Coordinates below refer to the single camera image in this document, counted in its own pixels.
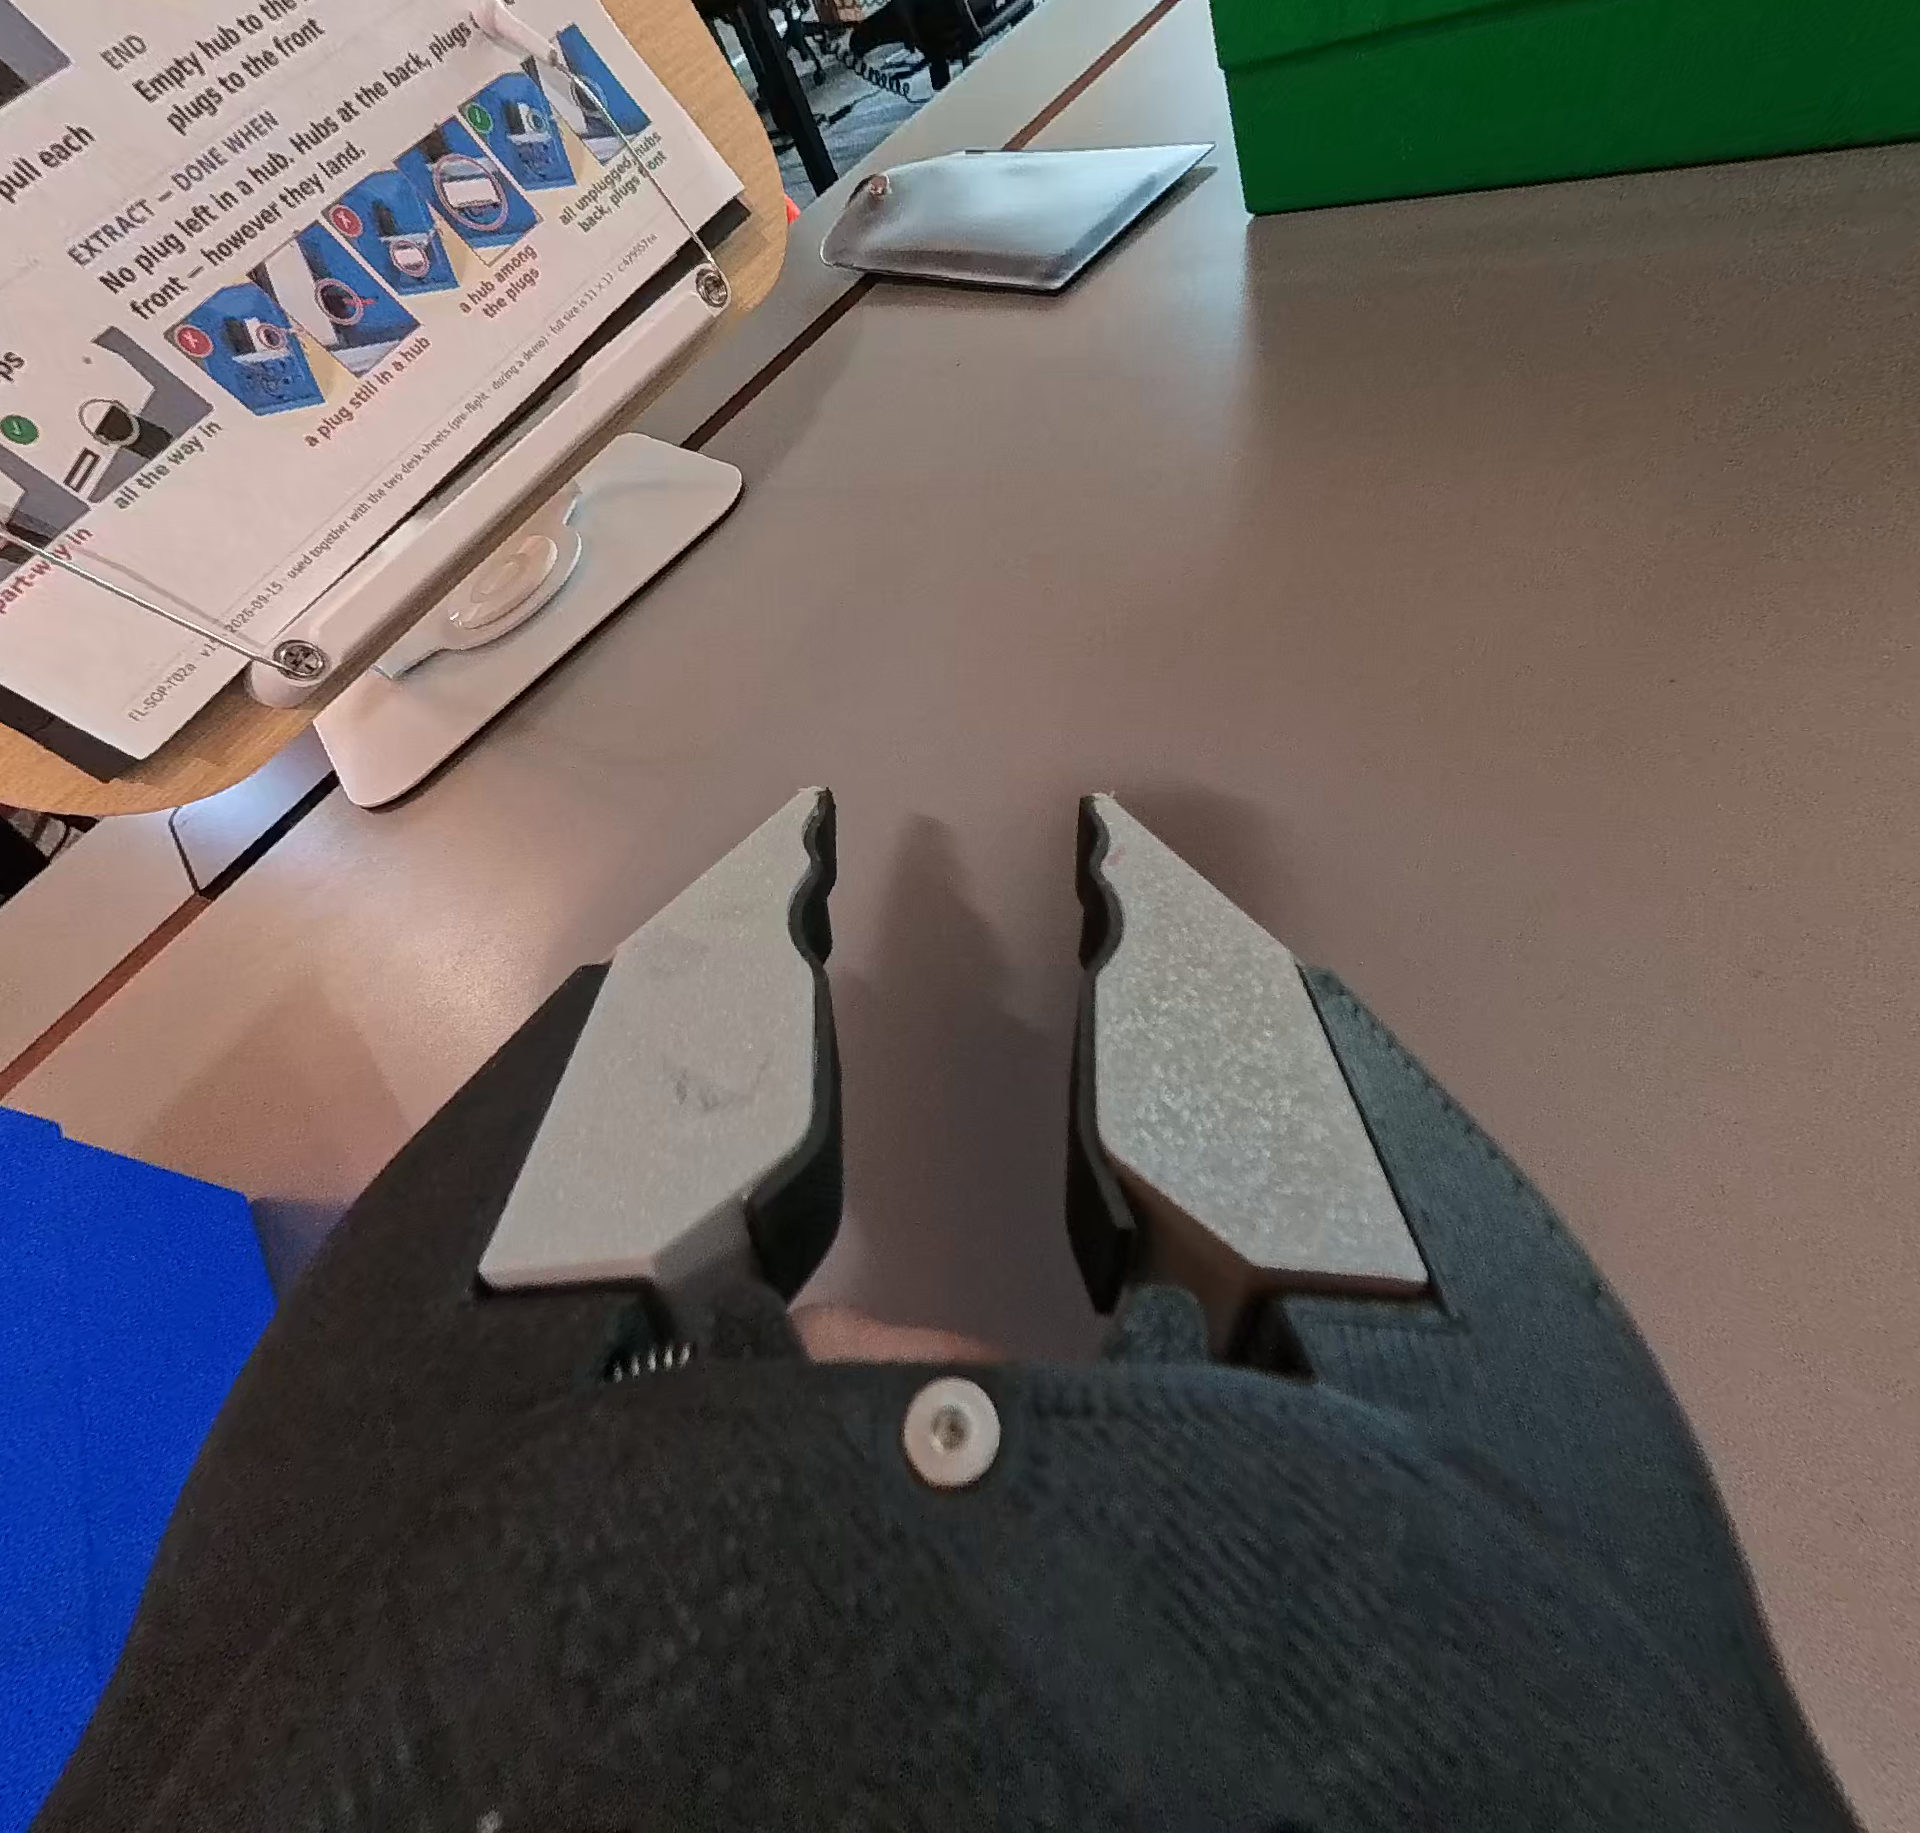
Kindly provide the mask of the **wooden document board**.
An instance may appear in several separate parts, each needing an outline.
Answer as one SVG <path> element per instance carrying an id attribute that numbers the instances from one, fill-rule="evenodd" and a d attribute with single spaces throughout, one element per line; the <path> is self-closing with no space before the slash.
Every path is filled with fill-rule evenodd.
<path id="1" fill-rule="evenodd" d="M 741 81 L 692 0 L 606 0 L 620 22 L 640 22 L 643 43 L 662 43 L 662 84 L 730 160 L 749 190 L 749 204 L 711 249 L 732 285 L 732 303 L 708 331 L 704 344 L 678 366 L 648 381 L 615 419 L 625 431 L 643 406 L 678 381 L 687 366 L 756 309 L 780 277 L 786 249 L 781 184 L 767 131 L 756 126 Z M 2 805 L 55 814 L 153 814 L 207 792 L 220 792 L 259 765 L 297 729 L 314 724 L 314 711 L 271 707 L 249 693 L 246 668 L 198 718 L 153 759 L 112 781 L 94 781 L 60 765 L 49 752 L 2 729 Z"/>

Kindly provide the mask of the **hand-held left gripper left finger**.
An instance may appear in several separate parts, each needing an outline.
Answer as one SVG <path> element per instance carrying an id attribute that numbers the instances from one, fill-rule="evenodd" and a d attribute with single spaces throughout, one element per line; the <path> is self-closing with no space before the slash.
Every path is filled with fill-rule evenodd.
<path id="1" fill-rule="evenodd" d="M 490 1290 L 761 1279 L 842 1221 L 834 800 L 802 790 L 615 952 L 475 1265 Z"/>

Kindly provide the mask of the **green plastic bin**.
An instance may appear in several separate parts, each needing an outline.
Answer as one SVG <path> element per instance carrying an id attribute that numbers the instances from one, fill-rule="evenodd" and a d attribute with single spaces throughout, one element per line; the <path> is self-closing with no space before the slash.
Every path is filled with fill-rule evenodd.
<path id="1" fill-rule="evenodd" d="M 1254 216 L 1918 139 L 1918 0 L 1208 0 Z"/>

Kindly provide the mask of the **blue plastic bin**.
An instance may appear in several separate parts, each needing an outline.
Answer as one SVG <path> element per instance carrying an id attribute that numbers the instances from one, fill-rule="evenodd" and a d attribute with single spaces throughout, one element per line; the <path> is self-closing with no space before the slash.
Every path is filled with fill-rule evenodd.
<path id="1" fill-rule="evenodd" d="M 2 1109 L 2 1829 L 74 1752 L 271 1314 L 243 1194 Z"/>

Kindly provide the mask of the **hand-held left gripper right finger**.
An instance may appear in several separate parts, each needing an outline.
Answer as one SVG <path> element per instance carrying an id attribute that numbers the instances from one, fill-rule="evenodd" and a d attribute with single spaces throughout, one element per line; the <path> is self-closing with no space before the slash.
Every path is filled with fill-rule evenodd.
<path id="1" fill-rule="evenodd" d="M 1078 805 L 1070 1248 L 1098 1314 L 1281 1295 L 1416 1299 L 1427 1265 L 1281 939 L 1114 796 Z"/>

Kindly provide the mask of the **silver foil pouch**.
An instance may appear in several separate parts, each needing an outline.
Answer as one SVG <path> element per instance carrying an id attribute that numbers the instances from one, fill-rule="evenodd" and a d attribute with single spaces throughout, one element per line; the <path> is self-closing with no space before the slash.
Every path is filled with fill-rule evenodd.
<path id="1" fill-rule="evenodd" d="M 1213 156 L 1213 142 L 952 151 L 859 181 L 821 262 L 881 279 L 1058 292 Z"/>

